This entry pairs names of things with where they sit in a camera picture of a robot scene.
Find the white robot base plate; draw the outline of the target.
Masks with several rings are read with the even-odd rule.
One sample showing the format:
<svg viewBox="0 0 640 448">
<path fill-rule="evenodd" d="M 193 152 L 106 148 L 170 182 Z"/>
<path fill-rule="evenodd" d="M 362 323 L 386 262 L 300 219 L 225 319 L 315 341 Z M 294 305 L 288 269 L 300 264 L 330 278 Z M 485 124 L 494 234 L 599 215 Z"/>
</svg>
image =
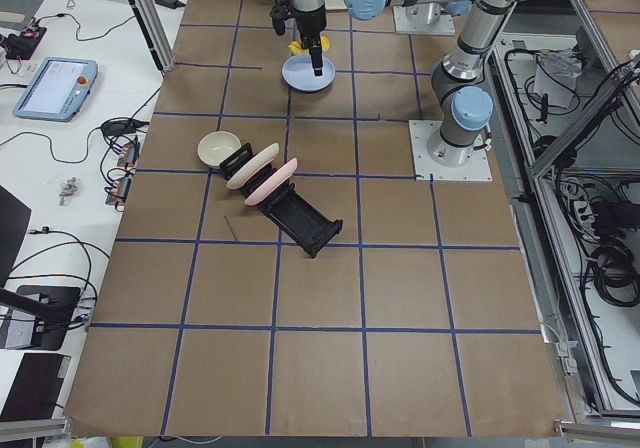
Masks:
<svg viewBox="0 0 640 448">
<path fill-rule="evenodd" d="M 440 133 L 440 120 L 410 120 L 409 132 L 415 178 L 423 181 L 491 182 L 487 150 L 482 135 L 474 144 L 448 145 Z"/>
</svg>

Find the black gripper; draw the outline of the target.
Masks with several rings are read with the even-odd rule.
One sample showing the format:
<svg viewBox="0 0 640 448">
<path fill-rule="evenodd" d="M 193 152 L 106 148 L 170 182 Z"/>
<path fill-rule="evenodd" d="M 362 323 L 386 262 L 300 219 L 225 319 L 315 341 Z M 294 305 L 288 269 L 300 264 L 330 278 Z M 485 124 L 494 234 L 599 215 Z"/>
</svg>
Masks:
<svg viewBox="0 0 640 448">
<path fill-rule="evenodd" d="M 295 9 L 294 18 L 301 39 L 308 41 L 314 75 L 320 77 L 323 74 L 323 50 L 320 36 L 327 26 L 325 7 L 321 6 L 313 11 Z"/>
</svg>

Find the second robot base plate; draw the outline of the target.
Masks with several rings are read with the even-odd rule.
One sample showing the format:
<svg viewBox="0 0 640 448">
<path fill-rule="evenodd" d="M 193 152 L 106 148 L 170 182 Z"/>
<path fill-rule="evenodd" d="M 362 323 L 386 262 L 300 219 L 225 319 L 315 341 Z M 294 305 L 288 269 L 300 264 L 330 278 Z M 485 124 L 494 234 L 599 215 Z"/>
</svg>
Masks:
<svg viewBox="0 0 640 448">
<path fill-rule="evenodd" d="M 453 36 L 452 17 L 438 3 L 393 8 L 395 30 L 402 34 Z"/>
</svg>

